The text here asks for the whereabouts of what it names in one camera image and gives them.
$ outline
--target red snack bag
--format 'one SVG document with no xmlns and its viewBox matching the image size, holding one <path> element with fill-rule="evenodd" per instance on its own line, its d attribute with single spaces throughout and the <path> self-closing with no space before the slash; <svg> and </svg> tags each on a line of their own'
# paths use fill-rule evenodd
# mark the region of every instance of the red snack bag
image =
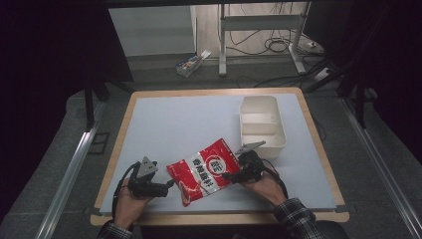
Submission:
<svg viewBox="0 0 422 239">
<path fill-rule="evenodd" d="M 239 162 L 223 138 L 207 148 L 167 166 L 178 185 L 184 206 L 231 183 L 221 175 L 240 170 Z"/>
</svg>

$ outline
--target sleeve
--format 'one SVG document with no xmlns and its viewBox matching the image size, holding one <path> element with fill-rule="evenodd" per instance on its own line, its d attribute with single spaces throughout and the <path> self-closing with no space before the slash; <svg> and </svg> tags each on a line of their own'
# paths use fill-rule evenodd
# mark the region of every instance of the sleeve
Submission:
<svg viewBox="0 0 422 239">
<path fill-rule="evenodd" d="M 130 231 L 109 221 L 100 230 L 97 239 L 129 239 L 131 235 L 132 233 Z"/>
<path fill-rule="evenodd" d="M 292 198 L 274 208 L 274 216 L 294 238 L 324 239 L 315 225 L 316 217 L 298 198 Z"/>
</svg>

